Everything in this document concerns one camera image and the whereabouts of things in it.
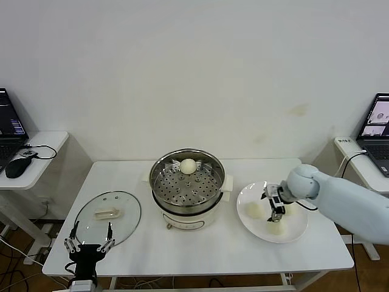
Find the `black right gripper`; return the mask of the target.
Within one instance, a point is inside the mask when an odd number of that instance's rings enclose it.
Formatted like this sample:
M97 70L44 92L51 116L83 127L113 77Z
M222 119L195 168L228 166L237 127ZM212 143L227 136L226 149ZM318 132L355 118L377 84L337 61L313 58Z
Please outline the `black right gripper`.
M277 223L281 220L281 216L286 214L286 206L281 200L278 190L269 190L267 192L267 197L272 208L271 215L267 219L267 222Z

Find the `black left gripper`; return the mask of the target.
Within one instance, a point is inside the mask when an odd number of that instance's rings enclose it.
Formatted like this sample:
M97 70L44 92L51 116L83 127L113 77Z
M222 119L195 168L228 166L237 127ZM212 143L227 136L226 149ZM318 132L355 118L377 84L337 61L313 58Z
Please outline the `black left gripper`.
M64 239L64 246L68 251L69 258L75 263L73 281L91 280L97 281L96 264L105 258L105 253L115 245L113 238L112 223L108 223L106 241L102 245L78 245L76 233L79 221L76 221L67 238Z

